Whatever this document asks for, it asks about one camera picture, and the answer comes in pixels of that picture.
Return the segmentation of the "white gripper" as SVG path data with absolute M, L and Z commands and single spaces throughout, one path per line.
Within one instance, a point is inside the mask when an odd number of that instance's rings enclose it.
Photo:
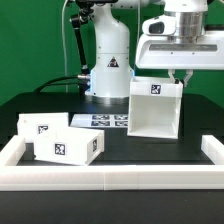
M 175 70 L 186 70 L 187 87 L 193 70 L 224 70 L 224 32 L 207 32 L 195 43 L 175 43 L 168 37 L 143 34 L 138 42 L 135 64 L 141 69 L 165 69 L 171 82 Z

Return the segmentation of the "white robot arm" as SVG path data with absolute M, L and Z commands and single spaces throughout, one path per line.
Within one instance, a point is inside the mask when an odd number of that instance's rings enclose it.
M 123 102 L 129 97 L 134 71 L 129 65 L 130 32 L 114 19 L 113 8 L 162 5 L 164 13 L 144 21 L 137 41 L 135 64 L 141 69 L 166 70 L 174 82 L 177 70 L 191 77 L 195 70 L 224 70 L 224 24 L 208 25 L 208 5 L 214 0 L 71 0 L 79 13 L 71 17 L 81 69 L 88 77 L 85 95 L 95 101 Z M 87 68 L 80 27 L 92 21 L 96 64 Z

